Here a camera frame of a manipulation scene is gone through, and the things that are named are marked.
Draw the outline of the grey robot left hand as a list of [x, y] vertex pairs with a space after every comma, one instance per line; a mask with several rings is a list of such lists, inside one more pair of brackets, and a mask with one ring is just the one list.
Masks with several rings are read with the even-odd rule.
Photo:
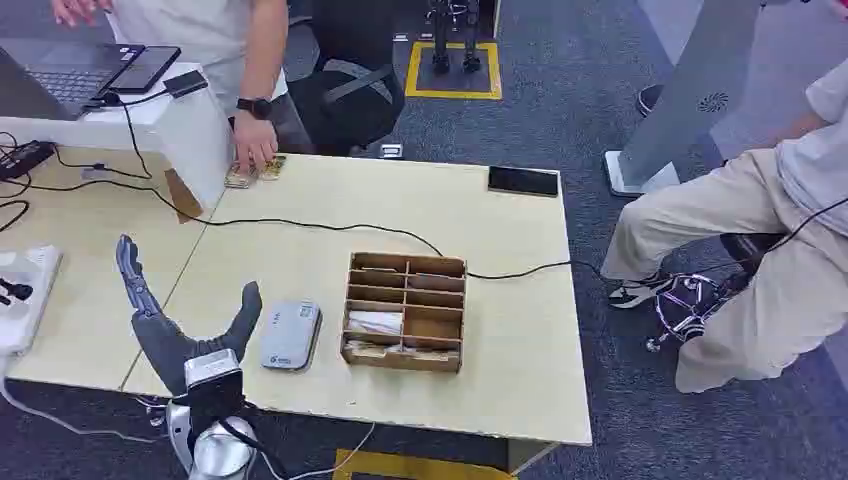
[[116, 264], [124, 282], [130, 304], [134, 334], [166, 388], [175, 396], [187, 392], [184, 364], [187, 360], [219, 350], [234, 352], [237, 362], [246, 353], [263, 307], [259, 285], [247, 283], [241, 294], [241, 307], [225, 333], [205, 340], [186, 336], [161, 308], [148, 287], [143, 265], [138, 260], [138, 246], [122, 234], [116, 245]]

